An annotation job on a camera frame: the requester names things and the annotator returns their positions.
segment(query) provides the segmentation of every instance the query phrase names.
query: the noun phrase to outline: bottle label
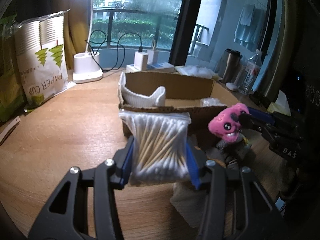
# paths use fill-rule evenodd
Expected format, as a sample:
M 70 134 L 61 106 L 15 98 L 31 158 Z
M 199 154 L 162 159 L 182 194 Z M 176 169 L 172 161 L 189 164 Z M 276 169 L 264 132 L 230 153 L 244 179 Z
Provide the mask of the bottle label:
M 260 67 L 252 62 L 248 62 L 247 67 L 245 68 L 245 71 L 253 76 L 257 76 L 260 71 Z

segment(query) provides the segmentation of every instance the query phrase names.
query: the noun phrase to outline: hanging towel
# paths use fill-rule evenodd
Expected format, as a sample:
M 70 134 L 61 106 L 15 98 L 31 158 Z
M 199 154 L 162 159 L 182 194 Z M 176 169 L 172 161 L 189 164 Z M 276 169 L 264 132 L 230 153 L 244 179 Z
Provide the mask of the hanging towel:
M 241 17 L 235 32 L 235 42 L 255 52 L 261 35 L 265 18 L 263 9 L 254 8 L 250 26 L 241 24 Z
M 240 16 L 240 24 L 247 25 L 247 26 L 251 25 L 255 6 L 256 6 L 255 4 L 246 4 L 243 7 L 241 16 Z

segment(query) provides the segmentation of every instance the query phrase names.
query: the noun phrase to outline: clear plastic zip bag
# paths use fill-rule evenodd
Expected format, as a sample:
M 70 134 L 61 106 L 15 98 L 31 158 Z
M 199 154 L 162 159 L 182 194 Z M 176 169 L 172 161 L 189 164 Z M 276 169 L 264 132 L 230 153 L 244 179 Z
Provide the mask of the clear plastic zip bag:
M 121 110 L 120 118 L 134 136 L 132 186 L 189 180 L 186 143 L 189 113 L 154 114 Z

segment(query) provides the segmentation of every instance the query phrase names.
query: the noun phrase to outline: pink stuffed animal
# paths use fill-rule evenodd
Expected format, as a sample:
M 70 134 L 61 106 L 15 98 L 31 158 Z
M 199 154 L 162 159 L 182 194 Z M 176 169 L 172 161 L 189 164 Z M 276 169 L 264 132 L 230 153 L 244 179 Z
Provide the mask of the pink stuffed animal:
M 241 129 L 238 121 L 239 115 L 243 113 L 249 114 L 249 110 L 244 104 L 237 103 L 228 107 L 211 120 L 208 125 L 209 131 L 228 143 L 234 143 Z

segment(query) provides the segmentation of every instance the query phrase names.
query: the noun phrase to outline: desk lamp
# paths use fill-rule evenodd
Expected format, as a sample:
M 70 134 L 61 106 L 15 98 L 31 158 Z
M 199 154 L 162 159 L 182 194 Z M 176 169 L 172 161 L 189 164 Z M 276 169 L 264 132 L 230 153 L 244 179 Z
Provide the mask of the desk lamp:
M 93 18 L 93 0 L 91 0 L 91 13 L 90 13 L 90 28 L 88 35 L 88 43 L 84 53 L 78 53 L 74 55 L 74 73 L 73 73 L 73 81 L 75 83 L 86 83 L 91 81 L 100 80 L 102 78 L 102 70 L 98 66 L 99 63 L 99 55 L 97 52 L 96 55 L 92 57 L 91 53 L 88 52 L 88 44 L 90 42 L 90 36 L 92 31 L 92 18 Z

